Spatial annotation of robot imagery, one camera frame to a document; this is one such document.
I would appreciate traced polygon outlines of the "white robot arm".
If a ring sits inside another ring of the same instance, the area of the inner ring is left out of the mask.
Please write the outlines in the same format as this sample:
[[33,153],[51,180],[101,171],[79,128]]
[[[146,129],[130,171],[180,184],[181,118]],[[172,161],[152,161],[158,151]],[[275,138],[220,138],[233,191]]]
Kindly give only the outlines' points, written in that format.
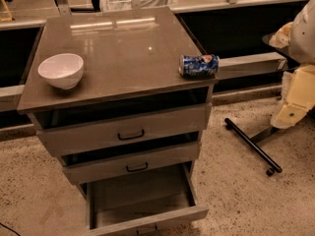
[[315,106],[315,0],[309,0],[292,22],[274,33],[269,44],[286,48],[298,63],[292,73],[283,73],[282,99],[271,118],[273,127],[287,129]]

